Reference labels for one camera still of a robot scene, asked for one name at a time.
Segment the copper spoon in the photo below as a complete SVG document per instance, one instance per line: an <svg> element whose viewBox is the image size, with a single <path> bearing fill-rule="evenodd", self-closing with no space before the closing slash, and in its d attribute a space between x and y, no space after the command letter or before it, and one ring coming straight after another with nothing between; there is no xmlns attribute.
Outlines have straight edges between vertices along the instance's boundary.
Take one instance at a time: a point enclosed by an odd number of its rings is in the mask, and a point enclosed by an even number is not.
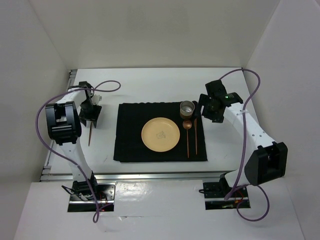
<svg viewBox="0 0 320 240"><path fill-rule="evenodd" d="M192 122L188 120L184 120L183 128L186 130L186 147L187 147L187 158L190 157L190 144L189 144L189 130L192 128Z"/></svg>

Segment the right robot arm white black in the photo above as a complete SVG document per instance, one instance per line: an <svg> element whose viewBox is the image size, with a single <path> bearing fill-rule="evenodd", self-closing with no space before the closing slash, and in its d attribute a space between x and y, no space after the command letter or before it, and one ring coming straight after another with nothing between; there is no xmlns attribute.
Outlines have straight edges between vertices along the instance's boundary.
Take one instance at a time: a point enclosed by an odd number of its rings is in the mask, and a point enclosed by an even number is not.
<svg viewBox="0 0 320 240"><path fill-rule="evenodd" d="M195 116L216 124L228 120L243 138L240 166L220 176L220 194L229 199L243 186L259 186L283 177L288 157L285 143L270 137L247 111L241 97L228 93L221 80L211 81L205 88L207 93L200 95Z"/></svg>

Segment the yellow plate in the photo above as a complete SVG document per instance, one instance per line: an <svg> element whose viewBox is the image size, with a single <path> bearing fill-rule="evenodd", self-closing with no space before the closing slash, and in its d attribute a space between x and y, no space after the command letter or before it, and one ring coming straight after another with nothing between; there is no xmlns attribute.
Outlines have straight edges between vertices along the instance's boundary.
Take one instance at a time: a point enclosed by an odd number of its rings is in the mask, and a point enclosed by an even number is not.
<svg viewBox="0 0 320 240"><path fill-rule="evenodd" d="M143 144L154 152L172 150L180 140L180 130L175 122L165 117L149 120L141 130Z"/></svg>

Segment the metal cup copper base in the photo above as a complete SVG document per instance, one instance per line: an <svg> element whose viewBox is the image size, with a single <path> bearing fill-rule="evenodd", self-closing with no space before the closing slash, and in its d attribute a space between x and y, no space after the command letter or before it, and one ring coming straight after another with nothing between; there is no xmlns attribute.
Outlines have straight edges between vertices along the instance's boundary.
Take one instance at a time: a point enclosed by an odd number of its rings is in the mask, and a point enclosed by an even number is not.
<svg viewBox="0 0 320 240"><path fill-rule="evenodd" d="M180 117L184 120L189 120L193 116L195 105L192 101L182 101L179 105Z"/></svg>

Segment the copper fork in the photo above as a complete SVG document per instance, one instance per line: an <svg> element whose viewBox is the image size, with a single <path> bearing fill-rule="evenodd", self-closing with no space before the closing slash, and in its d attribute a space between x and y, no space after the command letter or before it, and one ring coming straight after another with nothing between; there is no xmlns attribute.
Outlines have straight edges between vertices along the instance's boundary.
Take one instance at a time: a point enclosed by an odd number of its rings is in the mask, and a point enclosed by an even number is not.
<svg viewBox="0 0 320 240"><path fill-rule="evenodd" d="M89 128L89 134L88 134L88 147L91 145L92 130L93 130L93 125L91 124Z"/></svg>

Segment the black cloth placemat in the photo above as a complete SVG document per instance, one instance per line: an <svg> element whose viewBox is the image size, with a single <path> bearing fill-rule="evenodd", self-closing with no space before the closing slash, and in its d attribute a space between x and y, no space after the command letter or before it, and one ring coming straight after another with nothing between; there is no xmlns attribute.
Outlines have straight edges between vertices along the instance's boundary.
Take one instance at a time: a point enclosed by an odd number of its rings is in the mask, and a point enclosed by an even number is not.
<svg viewBox="0 0 320 240"><path fill-rule="evenodd" d="M173 149L155 152L144 145L141 132L149 120L161 117L177 124L180 139ZM188 131L188 135L189 158L187 131L183 128L183 119L180 117L180 102L122 103L118 106L113 159L121 163L206 162L208 158L201 118L197 119L197 155L194 127Z"/></svg>

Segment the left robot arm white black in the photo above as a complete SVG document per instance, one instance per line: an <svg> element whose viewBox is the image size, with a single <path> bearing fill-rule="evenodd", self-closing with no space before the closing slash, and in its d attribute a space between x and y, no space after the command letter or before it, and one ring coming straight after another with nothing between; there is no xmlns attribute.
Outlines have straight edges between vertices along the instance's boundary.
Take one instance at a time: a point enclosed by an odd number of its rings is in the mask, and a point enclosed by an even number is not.
<svg viewBox="0 0 320 240"><path fill-rule="evenodd" d="M95 96L93 87L86 81L71 86L61 100L45 106L49 137L60 146L64 155L71 159L72 188L66 189L70 195L81 200L93 200L99 195L99 187L93 171L88 166L81 147L82 127L90 122L94 127L101 113L98 105L100 96Z"/></svg>

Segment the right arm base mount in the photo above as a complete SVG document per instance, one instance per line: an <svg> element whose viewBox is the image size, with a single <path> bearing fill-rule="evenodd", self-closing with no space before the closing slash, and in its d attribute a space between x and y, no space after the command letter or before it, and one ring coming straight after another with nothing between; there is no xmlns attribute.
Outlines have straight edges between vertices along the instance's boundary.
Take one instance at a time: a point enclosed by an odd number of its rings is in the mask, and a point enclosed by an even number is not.
<svg viewBox="0 0 320 240"><path fill-rule="evenodd" d="M206 178L202 181L202 187L198 192L204 197L206 210L231 210L250 209L250 199L246 187L236 190L228 200L225 200L225 192L219 182L219 178Z"/></svg>

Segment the copper knife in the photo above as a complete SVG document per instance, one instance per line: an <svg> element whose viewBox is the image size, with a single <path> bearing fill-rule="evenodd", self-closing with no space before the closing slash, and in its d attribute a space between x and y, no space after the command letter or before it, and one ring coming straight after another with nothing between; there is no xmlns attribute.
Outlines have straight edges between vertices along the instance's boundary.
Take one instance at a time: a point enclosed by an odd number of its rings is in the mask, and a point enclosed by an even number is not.
<svg viewBox="0 0 320 240"><path fill-rule="evenodd" d="M198 132L197 132L197 118L193 121L194 125L194 142L195 142L195 154L198 155Z"/></svg>

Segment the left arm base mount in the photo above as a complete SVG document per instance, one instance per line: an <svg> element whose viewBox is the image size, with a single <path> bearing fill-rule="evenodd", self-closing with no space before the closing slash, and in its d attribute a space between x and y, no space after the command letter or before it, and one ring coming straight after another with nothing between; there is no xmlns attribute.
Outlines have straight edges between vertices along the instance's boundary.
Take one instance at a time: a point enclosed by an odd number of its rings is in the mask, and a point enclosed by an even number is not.
<svg viewBox="0 0 320 240"><path fill-rule="evenodd" d="M69 195L69 213L95 212L96 204L91 195L76 193L73 188L61 186ZM99 184L96 187L96 199L101 212L113 212L115 203L116 184Z"/></svg>

